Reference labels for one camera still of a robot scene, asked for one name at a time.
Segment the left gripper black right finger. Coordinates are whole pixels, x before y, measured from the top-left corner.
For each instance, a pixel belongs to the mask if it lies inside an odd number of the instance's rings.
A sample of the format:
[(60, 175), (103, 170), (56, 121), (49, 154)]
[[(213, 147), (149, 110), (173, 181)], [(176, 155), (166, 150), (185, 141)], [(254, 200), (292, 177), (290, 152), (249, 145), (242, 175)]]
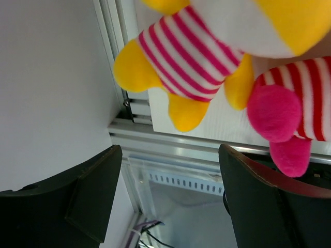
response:
[(330, 247), (330, 166), (290, 178), (268, 156), (219, 147), (223, 201), (238, 247)]

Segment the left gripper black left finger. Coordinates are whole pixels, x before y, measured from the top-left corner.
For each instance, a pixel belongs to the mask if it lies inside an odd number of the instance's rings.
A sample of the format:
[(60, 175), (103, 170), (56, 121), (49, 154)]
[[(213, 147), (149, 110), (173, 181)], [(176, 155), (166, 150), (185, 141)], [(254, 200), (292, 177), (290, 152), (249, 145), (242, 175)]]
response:
[(1, 192), (1, 247), (99, 247), (106, 239), (122, 149), (20, 190)]

